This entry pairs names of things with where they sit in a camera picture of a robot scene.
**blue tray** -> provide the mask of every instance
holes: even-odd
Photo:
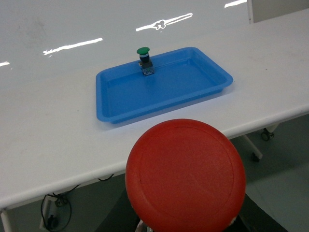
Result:
[[[155,73],[138,61],[97,74],[97,117],[118,123],[221,92],[233,78],[194,47],[151,56]]]

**gray floor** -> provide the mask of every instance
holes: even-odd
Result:
[[[241,138],[232,140],[239,151],[247,176],[247,194],[289,232],[309,229],[309,116],[282,123],[275,137],[265,142],[260,131],[249,134],[264,154],[251,161],[252,150]],[[70,193],[72,217],[66,232],[91,232],[108,214],[125,187],[124,175],[106,182],[78,188]],[[41,202],[34,202],[9,213],[19,232],[40,232]],[[63,221],[68,212],[62,212]]]

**white wall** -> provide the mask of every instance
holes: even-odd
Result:
[[[254,22],[309,8],[309,0],[252,0]]]

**black cable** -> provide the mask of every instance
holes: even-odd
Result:
[[[114,174],[112,174],[110,177],[108,177],[107,179],[101,180],[100,178],[98,178],[99,181],[107,181],[109,179],[111,179],[113,177]]]
[[[44,227],[45,227],[48,231],[50,231],[50,232],[60,232],[60,231],[64,230],[64,229],[68,226],[68,224],[69,224],[69,222],[70,222],[70,220],[71,220],[71,216],[72,216],[72,205],[71,205],[70,201],[69,201],[65,196],[68,195],[68,194],[69,194],[70,192],[72,192],[73,190],[75,190],[78,186],[80,186],[80,185],[75,186],[75,187],[72,188],[70,191],[68,191],[68,192],[66,192],[66,193],[63,193],[63,194],[61,194],[61,193],[60,193],[60,194],[55,194],[55,193],[53,193],[52,195],[51,195],[51,194],[47,194],[47,195],[44,196],[44,198],[43,198],[43,200],[42,200],[42,203],[41,203],[41,216],[42,216],[42,220],[43,220],[43,223],[44,223]],[[44,218],[44,214],[43,214],[43,205],[44,205],[44,201],[45,201],[45,199],[46,199],[47,196],[55,197],[55,198],[57,198],[57,199],[65,200],[65,201],[69,204],[69,207],[70,207],[70,216],[69,216],[68,222],[66,223],[65,226],[63,226],[63,227],[62,227],[61,229],[59,229],[59,230],[52,230],[52,229],[50,229],[49,226],[46,224],[46,219]]]

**white table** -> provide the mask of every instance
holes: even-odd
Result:
[[[309,10],[249,24],[246,4],[224,8],[224,0],[117,2],[0,3],[1,209],[124,172],[137,139],[169,119],[200,120],[233,138],[309,112]],[[151,56],[195,46],[234,83],[163,114],[98,121],[96,74],[138,60],[142,46]]]

